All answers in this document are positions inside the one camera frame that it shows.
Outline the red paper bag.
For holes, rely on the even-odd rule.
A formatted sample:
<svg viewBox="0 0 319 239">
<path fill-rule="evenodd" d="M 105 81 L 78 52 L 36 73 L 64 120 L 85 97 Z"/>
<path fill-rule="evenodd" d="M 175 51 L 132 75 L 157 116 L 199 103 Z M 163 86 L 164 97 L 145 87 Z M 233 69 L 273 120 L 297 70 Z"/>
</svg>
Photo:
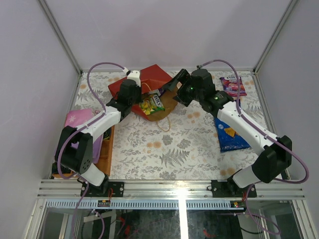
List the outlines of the red paper bag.
<svg viewBox="0 0 319 239">
<path fill-rule="evenodd" d="M 158 65 L 152 65 L 140 71 L 123 69 L 126 77 L 108 86 L 112 99 L 106 104 L 121 113 L 123 120 L 133 112 L 150 122 L 158 122 L 174 110 L 177 102 L 177 87 L 171 91 L 164 85 L 172 77 Z"/>
</svg>

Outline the green candy bag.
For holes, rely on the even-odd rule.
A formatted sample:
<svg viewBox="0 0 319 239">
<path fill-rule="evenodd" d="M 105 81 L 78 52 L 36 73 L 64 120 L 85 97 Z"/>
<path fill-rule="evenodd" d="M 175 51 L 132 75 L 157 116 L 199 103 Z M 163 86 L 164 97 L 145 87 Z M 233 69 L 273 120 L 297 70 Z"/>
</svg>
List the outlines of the green candy bag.
<svg viewBox="0 0 319 239">
<path fill-rule="evenodd" d="M 158 93 L 148 94 L 139 103 L 140 109 L 145 115 L 151 115 L 159 111 L 165 111 L 164 105 L 158 96 Z"/>
</svg>

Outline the purple candy bag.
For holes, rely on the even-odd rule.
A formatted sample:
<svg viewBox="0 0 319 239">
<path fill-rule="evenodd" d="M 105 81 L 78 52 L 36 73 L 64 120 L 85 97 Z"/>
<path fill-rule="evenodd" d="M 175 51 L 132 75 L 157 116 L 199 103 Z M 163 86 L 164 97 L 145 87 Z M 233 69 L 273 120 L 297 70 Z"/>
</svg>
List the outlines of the purple candy bag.
<svg viewBox="0 0 319 239">
<path fill-rule="evenodd" d="M 164 88 L 159 88 L 158 89 L 158 96 L 161 97 L 165 92 L 166 92 L 166 90 Z"/>
<path fill-rule="evenodd" d="M 238 89 L 240 89 L 239 96 L 247 95 L 241 77 L 239 77 L 239 85 L 236 77 L 221 77 L 220 81 L 223 86 L 223 91 L 231 97 L 237 97 Z"/>
</svg>

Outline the blue silver chips bag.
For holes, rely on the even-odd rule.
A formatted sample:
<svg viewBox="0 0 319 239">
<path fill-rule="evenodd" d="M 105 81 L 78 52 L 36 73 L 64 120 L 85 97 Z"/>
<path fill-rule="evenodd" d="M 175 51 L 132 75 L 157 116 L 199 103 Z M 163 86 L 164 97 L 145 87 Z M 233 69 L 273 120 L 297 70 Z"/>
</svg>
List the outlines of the blue silver chips bag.
<svg viewBox="0 0 319 239">
<path fill-rule="evenodd" d="M 250 145 L 233 128 L 218 118 L 214 118 L 220 152 L 228 152 L 249 148 Z"/>
</svg>

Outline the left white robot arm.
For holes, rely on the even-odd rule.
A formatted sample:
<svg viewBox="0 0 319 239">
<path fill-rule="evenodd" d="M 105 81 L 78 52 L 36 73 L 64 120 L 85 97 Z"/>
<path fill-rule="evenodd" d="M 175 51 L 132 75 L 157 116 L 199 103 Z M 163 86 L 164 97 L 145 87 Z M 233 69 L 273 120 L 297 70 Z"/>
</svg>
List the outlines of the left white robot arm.
<svg viewBox="0 0 319 239">
<path fill-rule="evenodd" d="M 57 170 L 63 179 L 61 166 L 74 172 L 79 178 L 92 185 L 97 196 L 105 196 L 109 191 L 107 175 L 97 168 L 93 160 L 93 144 L 97 138 L 114 125 L 122 121 L 139 103 L 142 96 L 141 81 L 125 79 L 116 97 L 111 99 L 104 109 L 86 123 L 77 127 L 66 126 L 60 135 L 55 154 Z"/>
</svg>

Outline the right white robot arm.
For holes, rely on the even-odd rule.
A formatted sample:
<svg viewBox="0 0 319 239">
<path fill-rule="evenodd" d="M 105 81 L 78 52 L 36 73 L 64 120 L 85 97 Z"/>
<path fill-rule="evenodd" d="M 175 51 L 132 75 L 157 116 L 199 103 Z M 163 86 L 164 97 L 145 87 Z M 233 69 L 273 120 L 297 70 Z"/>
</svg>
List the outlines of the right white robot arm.
<svg viewBox="0 0 319 239">
<path fill-rule="evenodd" d="M 292 141 L 287 136 L 278 137 L 255 123 L 234 100 L 224 91 L 215 88 L 206 69 L 188 73 L 182 69 L 172 80 L 164 84 L 165 90 L 173 91 L 178 83 L 174 100 L 188 106 L 197 101 L 204 111 L 229 125 L 254 150 L 258 158 L 251 165 L 234 173 L 227 180 L 227 190 L 232 196 L 239 196 L 245 187 L 259 181 L 270 183 L 292 163 L 289 150 Z"/>
</svg>

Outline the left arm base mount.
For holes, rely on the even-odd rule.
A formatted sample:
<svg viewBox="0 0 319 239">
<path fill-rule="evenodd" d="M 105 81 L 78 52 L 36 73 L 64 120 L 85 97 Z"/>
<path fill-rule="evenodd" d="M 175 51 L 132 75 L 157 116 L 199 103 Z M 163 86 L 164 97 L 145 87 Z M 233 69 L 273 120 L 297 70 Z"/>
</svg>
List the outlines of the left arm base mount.
<svg viewBox="0 0 319 239">
<path fill-rule="evenodd" d="M 108 181 L 101 186 L 90 185 L 85 197 L 121 198 L 124 195 L 124 182 Z"/>
</svg>

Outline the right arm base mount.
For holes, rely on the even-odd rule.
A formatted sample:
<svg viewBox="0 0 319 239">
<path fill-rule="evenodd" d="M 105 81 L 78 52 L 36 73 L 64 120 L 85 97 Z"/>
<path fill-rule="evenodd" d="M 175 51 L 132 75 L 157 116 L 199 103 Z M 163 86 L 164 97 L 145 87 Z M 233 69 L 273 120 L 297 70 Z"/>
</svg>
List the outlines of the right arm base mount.
<svg viewBox="0 0 319 239">
<path fill-rule="evenodd" d="M 249 190 L 249 186 L 238 187 L 235 183 L 227 180 L 211 180 L 211 192 L 214 198 L 256 198 L 255 186 Z"/>
</svg>

